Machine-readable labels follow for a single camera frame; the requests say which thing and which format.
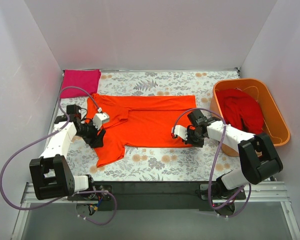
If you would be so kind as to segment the orange t-shirt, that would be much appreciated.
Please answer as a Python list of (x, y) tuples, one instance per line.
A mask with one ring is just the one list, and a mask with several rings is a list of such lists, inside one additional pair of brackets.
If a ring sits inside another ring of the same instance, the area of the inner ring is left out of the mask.
[(182, 115), (195, 108), (194, 95), (183, 96), (110, 96), (93, 94), (87, 99), (87, 117), (92, 118), (96, 104), (109, 115), (103, 125), (106, 133), (103, 147), (95, 148), (98, 161), (103, 167), (125, 156), (125, 147), (138, 148), (185, 148), (181, 139), (172, 138), (175, 123), (187, 127), (190, 121)]

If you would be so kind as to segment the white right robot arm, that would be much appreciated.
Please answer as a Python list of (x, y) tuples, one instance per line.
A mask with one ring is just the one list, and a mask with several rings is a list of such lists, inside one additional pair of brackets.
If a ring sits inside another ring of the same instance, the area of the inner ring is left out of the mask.
[(174, 126), (172, 135), (186, 145), (201, 148), (206, 138), (216, 140), (238, 153), (240, 167), (211, 181), (200, 190), (203, 199), (234, 199), (240, 187), (257, 185), (283, 170), (283, 163), (270, 136), (264, 132), (249, 133), (225, 124), (218, 117), (207, 118), (198, 108), (187, 118), (190, 125)]

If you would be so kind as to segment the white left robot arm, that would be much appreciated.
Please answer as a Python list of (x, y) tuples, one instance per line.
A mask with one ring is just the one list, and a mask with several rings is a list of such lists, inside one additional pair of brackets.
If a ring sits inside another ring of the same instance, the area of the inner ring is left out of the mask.
[(104, 146), (106, 130), (103, 124), (110, 117), (97, 110), (92, 118), (82, 118), (82, 108), (76, 104), (66, 107), (66, 114), (58, 116), (55, 131), (39, 158), (29, 163), (35, 196), (38, 200), (68, 197), (93, 189), (89, 174), (75, 176), (67, 163), (67, 154), (74, 137), (81, 137), (92, 149)]

